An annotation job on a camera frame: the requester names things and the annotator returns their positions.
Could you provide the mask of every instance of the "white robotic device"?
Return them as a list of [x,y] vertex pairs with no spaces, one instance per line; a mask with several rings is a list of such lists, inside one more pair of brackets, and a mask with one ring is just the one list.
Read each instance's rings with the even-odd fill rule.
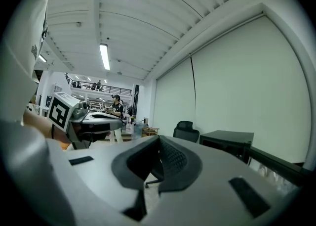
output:
[[122,126],[119,117],[91,112],[86,102],[64,92],[54,94],[47,117],[53,126],[66,133],[74,149],[89,148],[92,142],[104,139],[109,131]]

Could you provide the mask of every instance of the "ceiling light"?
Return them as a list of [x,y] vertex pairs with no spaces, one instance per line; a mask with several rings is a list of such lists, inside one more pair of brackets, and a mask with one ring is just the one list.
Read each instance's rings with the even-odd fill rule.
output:
[[47,62],[47,60],[44,58],[44,57],[42,57],[41,55],[39,56],[39,58],[43,61],[43,62]]
[[106,70],[110,70],[109,55],[108,55],[108,45],[100,44],[100,52],[101,52],[104,68]]

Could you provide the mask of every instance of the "white shirt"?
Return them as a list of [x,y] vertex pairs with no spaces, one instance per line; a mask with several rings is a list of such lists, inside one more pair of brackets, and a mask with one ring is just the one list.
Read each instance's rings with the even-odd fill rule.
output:
[[21,0],[0,43],[0,120],[21,121],[36,92],[32,72],[45,38],[48,0]]

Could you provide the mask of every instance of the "man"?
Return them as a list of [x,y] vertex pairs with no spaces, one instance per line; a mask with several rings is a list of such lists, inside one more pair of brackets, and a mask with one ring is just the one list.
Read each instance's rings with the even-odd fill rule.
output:
[[[114,95],[112,96],[113,98],[113,104],[111,105],[110,108],[108,108],[109,114],[112,114],[114,116],[120,117],[121,119],[123,118],[123,105],[119,102],[120,101],[120,96],[119,95]],[[110,142],[111,145],[115,143],[115,138],[114,138],[114,133],[117,138],[118,143],[122,143],[122,134],[120,132],[120,128],[114,131],[111,131],[110,133]]]
[[[5,97],[0,97],[0,119],[9,122],[20,122],[23,119],[24,125],[33,126],[46,138],[51,138],[51,122],[25,111],[27,102],[36,91],[31,77],[47,35],[47,2],[22,0],[2,36],[0,67],[5,69],[0,72],[0,87]],[[62,141],[69,142],[60,130],[55,129],[55,132],[61,133]]]
[[101,80],[99,80],[99,82],[97,83],[97,90],[100,90],[100,86],[101,86]]

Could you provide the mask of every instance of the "black desk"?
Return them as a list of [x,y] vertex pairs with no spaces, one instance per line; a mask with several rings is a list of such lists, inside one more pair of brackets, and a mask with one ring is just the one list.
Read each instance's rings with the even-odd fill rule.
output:
[[202,145],[221,149],[247,163],[249,155],[247,148],[251,147],[254,133],[217,130],[203,134],[199,138]]

